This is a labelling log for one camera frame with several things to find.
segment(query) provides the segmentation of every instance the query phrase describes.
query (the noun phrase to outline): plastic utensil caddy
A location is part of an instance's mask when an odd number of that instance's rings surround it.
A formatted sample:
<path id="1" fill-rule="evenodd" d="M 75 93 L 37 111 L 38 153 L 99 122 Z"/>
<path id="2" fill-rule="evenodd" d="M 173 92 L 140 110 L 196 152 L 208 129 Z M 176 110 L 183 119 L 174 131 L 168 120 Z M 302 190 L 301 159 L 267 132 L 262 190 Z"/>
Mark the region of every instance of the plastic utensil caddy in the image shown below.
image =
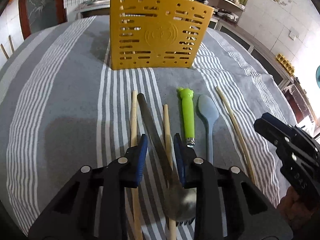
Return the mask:
<path id="1" fill-rule="evenodd" d="M 191 67 L 212 13 L 190 0 L 111 0 L 112 69 Z"/>

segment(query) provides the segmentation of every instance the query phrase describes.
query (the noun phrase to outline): wall tile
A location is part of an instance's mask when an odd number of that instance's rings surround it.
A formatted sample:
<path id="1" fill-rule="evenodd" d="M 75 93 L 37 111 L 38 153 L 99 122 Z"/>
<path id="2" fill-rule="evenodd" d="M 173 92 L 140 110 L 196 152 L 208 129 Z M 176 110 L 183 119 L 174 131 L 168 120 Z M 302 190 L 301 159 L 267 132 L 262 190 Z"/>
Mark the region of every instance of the wall tile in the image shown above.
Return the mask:
<path id="1" fill-rule="evenodd" d="M 279 41 L 279 40 L 276 41 L 276 44 L 271 49 L 271 52 L 274 55 L 278 55 L 279 53 L 281 53 L 289 61 L 291 61 L 293 59 L 293 57 L 294 57 L 292 52 L 286 46 L 284 46 L 284 44 L 282 44 L 282 42 Z"/>
<path id="2" fill-rule="evenodd" d="M 299 22 L 301 22 L 307 29 L 311 25 L 312 18 L 309 16 L 303 8 L 297 4 L 292 5 L 292 10 L 290 14 L 295 17 Z"/>
<path id="3" fill-rule="evenodd" d="M 280 23 L 283 23 L 285 19 L 290 16 L 289 12 L 279 7 L 275 3 L 270 4 L 270 6 L 266 9 L 266 12 Z"/>
<path id="4" fill-rule="evenodd" d="M 296 53 L 295 57 L 300 61 L 300 62 L 306 62 L 308 61 L 308 58 L 312 56 L 313 51 L 307 48 L 304 44 L 301 44 L 300 49 Z"/>
<path id="5" fill-rule="evenodd" d="M 311 25 L 309 27 L 309 30 L 313 31 L 317 36 L 320 35 L 320 25 L 315 20 L 311 21 Z"/>
<path id="6" fill-rule="evenodd" d="M 308 32 L 307 28 L 292 15 L 284 21 L 284 26 L 289 30 L 294 28 L 299 33 L 298 39 L 300 41 L 304 40 Z"/>
<path id="7" fill-rule="evenodd" d="M 276 2 L 273 0 L 273 3 L 278 5 L 281 8 L 285 9 L 287 12 L 291 11 L 292 5 L 293 5 L 292 0 L 280 0 L 279 2 Z"/>
<path id="8" fill-rule="evenodd" d="M 0 16 L 0 28 L 6 24 L 7 24 L 7 17 L 4 9 L 3 13 Z"/>
<path id="9" fill-rule="evenodd" d="M 283 24 L 278 22 L 275 18 L 273 18 L 271 15 L 268 13 L 265 13 L 262 18 L 261 25 L 267 29 L 269 32 L 272 33 L 273 36 L 279 37 L 282 29 L 283 29 Z"/>
<path id="10" fill-rule="evenodd" d="M 9 40 L 9 32 L 7 25 L 4 25 L 0 29 L 0 43 L 5 44 Z"/>
<path id="11" fill-rule="evenodd" d="M 10 22 L 8 22 L 8 33 L 9 35 L 12 36 L 19 31 L 21 32 L 21 25 L 20 25 L 20 17 L 19 15 L 17 15 Z"/>
<path id="12" fill-rule="evenodd" d="M 19 15 L 19 5 L 15 1 L 12 1 L 12 3 L 8 4 L 5 10 L 7 22 L 15 18 L 17 15 Z"/>
<path id="13" fill-rule="evenodd" d="M 296 77 L 300 79 L 304 79 L 304 76 L 308 73 L 306 73 L 305 70 L 305 64 L 303 62 L 301 62 L 300 60 L 298 60 L 297 57 L 293 57 L 293 59 L 291 60 L 291 64 L 294 67 L 294 75 Z"/>
<path id="14" fill-rule="evenodd" d="M 267 29 L 260 26 L 258 32 L 254 36 L 258 41 L 260 41 L 267 49 L 271 50 L 273 45 L 276 43 L 277 37 L 273 36 Z"/>
<path id="15" fill-rule="evenodd" d="M 263 10 L 265 10 L 269 4 L 273 3 L 273 1 L 270 1 L 270 0 L 248 0 L 247 2 L 247 6 L 250 6 L 250 5 L 255 5 Z"/>
<path id="16" fill-rule="evenodd" d="M 292 40 L 289 37 L 289 34 L 290 30 L 284 27 L 278 39 L 292 52 L 292 54 L 295 55 L 300 49 L 302 42 L 297 38 L 295 40 Z"/>
<path id="17" fill-rule="evenodd" d="M 248 15 L 253 15 L 254 19 L 257 22 L 261 22 L 262 21 L 262 16 L 263 16 L 263 14 L 265 12 L 265 9 L 264 8 L 259 8 L 259 7 L 255 6 L 255 5 L 253 5 L 252 3 L 250 3 L 245 7 L 245 11 L 247 12 Z"/>
<path id="18" fill-rule="evenodd" d="M 22 32 L 17 32 L 15 35 L 11 37 L 13 48 L 16 50 L 23 42 Z"/>
<path id="19" fill-rule="evenodd" d="M 303 40 L 303 44 L 308 48 L 317 47 L 318 42 L 319 42 L 319 37 L 317 37 L 313 31 L 308 31 Z"/>
<path id="20" fill-rule="evenodd" d="M 239 20 L 238 26 L 254 36 L 257 33 L 260 24 L 255 19 L 246 15 L 242 15 Z"/>

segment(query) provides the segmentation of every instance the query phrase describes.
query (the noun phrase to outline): metal spoon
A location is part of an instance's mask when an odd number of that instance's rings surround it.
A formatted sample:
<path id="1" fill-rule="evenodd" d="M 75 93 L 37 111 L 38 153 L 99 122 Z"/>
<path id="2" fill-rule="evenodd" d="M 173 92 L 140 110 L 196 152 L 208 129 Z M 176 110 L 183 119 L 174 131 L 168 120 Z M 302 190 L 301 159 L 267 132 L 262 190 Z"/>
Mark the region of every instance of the metal spoon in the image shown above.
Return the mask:
<path id="1" fill-rule="evenodd" d="M 213 143 L 212 143 L 212 130 L 213 125 L 219 117 L 219 111 L 212 101 L 212 99 L 206 95 L 199 96 L 198 108 L 201 115 L 206 119 L 208 125 L 207 133 L 207 161 L 213 164 Z"/>

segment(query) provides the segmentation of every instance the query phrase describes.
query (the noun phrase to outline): egg tray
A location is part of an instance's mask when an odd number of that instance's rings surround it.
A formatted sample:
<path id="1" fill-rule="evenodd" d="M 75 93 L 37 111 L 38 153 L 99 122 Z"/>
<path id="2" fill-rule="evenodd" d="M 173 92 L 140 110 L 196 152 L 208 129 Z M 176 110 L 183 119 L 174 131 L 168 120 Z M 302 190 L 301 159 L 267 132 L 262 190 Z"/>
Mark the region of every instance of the egg tray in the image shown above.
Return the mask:
<path id="1" fill-rule="evenodd" d="M 278 54 L 276 56 L 276 61 L 279 62 L 282 67 L 290 74 L 293 75 L 294 74 L 294 67 L 292 66 L 292 64 L 290 63 L 289 60 L 287 60 L 282 54 Z"/>

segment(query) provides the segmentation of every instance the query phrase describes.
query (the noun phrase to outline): striped tablecloth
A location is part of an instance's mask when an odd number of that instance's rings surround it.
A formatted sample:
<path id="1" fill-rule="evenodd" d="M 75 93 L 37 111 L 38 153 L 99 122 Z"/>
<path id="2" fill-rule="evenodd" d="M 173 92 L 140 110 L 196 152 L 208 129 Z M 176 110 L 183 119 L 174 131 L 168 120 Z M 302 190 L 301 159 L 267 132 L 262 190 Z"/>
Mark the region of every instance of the striped tablecloth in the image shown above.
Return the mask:
<path id="1" fill-rule="evenodd" d="M 287 101 L 272 77 L 224 33 L 208 29 L 193 68 L 110 68 L 108 17 L 91 17 L 31 35 L 0 70 L 0 199 L 27 234 L 33 221 L 83 165 L 107 165 L 124 155 L 130 139 L 131 91 L 144 93 L 162 136 L 163 105 L 169 105 L 171 133 L 183 136 L 178 87 L 194 91 L 194 105 L 209 95 L 220 116 L 213 129 L 214 163 L 244 170 L 228 113 L 215 91 L 229 100 L 253 161 L 259 189 L 277 205 L 288 182 L 280 174 L 275 147 L 253 129 L 270 112 L 295 124 Z M 198 156 L 206 157 L 205 124 L 195 110 Z M 138 109 L 139 134 L 145 133 Z M 165 239 L 164 177 L 148 148 L 139 187 L 145 239 Z M 132 196 L 125 198 L 128 236 Z M 192 239 L 194 224 L 177 227 L 179 240 Z"/>

